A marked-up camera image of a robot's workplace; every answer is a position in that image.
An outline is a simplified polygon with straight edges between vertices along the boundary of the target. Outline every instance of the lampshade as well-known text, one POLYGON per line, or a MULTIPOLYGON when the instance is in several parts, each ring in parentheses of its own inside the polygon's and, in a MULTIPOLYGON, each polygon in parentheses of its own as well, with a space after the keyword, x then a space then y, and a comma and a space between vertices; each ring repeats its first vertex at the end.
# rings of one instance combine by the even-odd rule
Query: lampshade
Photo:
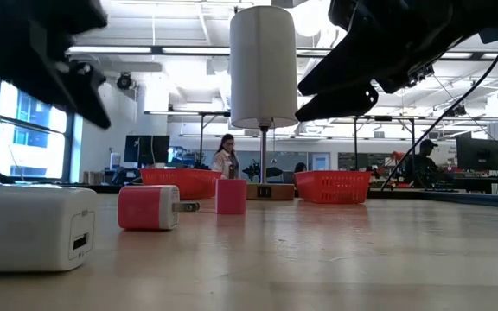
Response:
POLYGON ((231 122, 242 129, 297 124, 297 57, 291 14, 272 6, 230 23, 231 122))

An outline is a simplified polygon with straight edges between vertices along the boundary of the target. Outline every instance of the computer monitor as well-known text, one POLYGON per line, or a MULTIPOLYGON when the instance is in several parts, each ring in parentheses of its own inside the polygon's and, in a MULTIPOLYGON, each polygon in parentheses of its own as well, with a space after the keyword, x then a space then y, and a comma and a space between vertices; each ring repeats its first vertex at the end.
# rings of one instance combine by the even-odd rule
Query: computer monitor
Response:
POLYGON ((498 170, 498 141, 457 138, 458 167, 474 170, 498 170))
POLYGON ((170 136, 129 135, 126 137, 124 161, 140 164, 169 161, 170 136))

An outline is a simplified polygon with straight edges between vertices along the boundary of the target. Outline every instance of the man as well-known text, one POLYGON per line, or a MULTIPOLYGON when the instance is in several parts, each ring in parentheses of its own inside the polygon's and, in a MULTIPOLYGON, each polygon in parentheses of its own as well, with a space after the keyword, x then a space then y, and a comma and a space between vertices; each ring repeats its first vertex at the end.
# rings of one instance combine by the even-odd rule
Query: man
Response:
POLYGON ((416 168, 412 171, 412 155, 406 159, 405 182, 414 181, 414 187, 428 188, 436 183, 437 165, 429 158, 434 148, 438 147, 430 139, 425 139, 420 143, 420 152, 414 156, 416 168))

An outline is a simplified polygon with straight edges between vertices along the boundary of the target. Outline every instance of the usb port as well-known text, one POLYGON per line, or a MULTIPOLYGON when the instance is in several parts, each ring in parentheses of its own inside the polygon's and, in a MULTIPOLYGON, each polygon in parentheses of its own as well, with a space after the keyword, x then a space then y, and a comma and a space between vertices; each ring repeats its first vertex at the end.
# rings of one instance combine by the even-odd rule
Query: usb port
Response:
POLYGON ((79 249, 80 247, 87 244, 87 233, 77 237, 73 243, 73 250, 79 249))

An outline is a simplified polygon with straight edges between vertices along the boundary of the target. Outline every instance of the woman's dark hair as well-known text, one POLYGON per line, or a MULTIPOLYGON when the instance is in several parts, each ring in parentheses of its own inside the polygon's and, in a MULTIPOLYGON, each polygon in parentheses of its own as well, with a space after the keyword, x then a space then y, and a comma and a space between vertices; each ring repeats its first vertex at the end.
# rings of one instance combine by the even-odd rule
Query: woman's dark hair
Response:
POLYGON ((303 172, 307 170, 307 165, 303 162, 299 162, 296 166, 295 166, 295 170, 293 171, 294 173, 299 173, 299 172, 303 172))
POLYGON ((222 139, 220 140, 220 146, 218 147, 218 150, 215 152, 215 154, 221 152, 222 150, 224 150, 224 143, 226 141, 229 141, 229 140, 233 140, 233 136, 232 134, 226 134, 222 137, 222 139))

